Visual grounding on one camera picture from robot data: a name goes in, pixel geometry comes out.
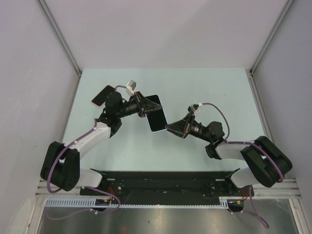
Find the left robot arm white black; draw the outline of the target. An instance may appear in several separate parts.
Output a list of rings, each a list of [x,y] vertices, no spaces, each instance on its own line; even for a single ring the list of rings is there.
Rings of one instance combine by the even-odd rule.
[[[104,194],[108,183],[103,175],[92,169],[83,169],[81,159],[98,144],[110,139],[120,129],[123,117],[138,114],[145,117],[161,110],[162,106],[141,94],[133,93],[123,101],[119,92],[112,92],[105,100],[105,107],[93,127],[68,143],[52,142],[47,150],[40,177],[47,182],[48,192],[70,191],[75,187],[90,187],[97,195]]]

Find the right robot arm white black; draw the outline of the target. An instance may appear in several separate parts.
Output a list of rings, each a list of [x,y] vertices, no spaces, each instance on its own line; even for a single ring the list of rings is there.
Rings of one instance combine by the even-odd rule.
[[[204,126],[192,114],[165,128],[180,138],[191,135],[208,142],[205,151],[210,158],[236,159],[247,163],[246,168],[236,169],[229,175],[225,183],[225,191],[229,195],[237,195],[249,185],[261,184],[270,188],[282,182],[285,174],[293,168],[288,157],[266,136],[259,136],[254,141],[227,141],[220,122],[213,121]]]

